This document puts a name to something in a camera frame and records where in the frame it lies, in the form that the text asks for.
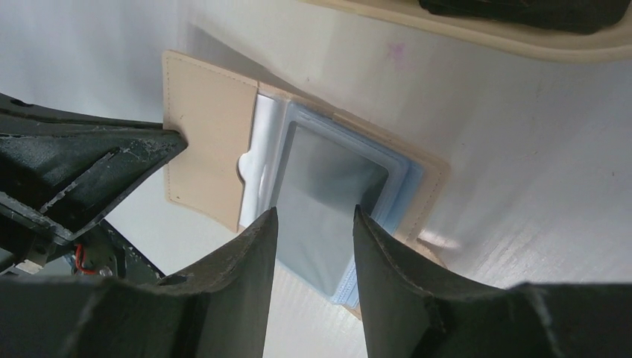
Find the red wire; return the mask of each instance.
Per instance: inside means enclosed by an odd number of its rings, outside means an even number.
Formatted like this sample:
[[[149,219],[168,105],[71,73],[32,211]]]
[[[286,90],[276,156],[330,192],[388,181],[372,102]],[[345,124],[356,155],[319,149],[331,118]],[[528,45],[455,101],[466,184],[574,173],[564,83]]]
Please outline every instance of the red wire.
[[[77,244],[77,250],[75,251],[75,266],[77,266],[77,270],[83,272],[84,274],[96,274],[96,271],[88,270],[83,268],[83,245]]]

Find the black 3d-printed part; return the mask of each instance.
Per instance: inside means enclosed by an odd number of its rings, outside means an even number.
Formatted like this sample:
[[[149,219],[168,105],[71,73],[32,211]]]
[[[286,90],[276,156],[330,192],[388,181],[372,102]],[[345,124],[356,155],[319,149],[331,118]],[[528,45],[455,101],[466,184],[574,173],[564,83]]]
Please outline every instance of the black 3d-printed part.
[[[114,278],[0,278],[3,357],[263,355],[277,212],[189,267],[133,286]]]
[[[0,214],[68,244],[185,147],[161,124],[52,110],[0,94]]]
[[[353,230],[369,358],[630,357],[632,286],[485,286],[427,260],[359,208]]]

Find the white table surface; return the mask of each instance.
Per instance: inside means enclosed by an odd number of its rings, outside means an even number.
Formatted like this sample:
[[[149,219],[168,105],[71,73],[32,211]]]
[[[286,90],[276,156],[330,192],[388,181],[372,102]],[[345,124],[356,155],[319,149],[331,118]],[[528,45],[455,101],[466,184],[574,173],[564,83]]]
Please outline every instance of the white table surface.
[[[452,177],[422,238],[496,285],[632,280],[632,62],[529,60],[410,28],[267,1],[3,1],[0,92],[162,121],[160,54],[207,34],[430,151]],[[108,219],[166,273],[233,235],[168,204],[162,171]],[[266,357],[365,357],[361,322],[277,268]]]

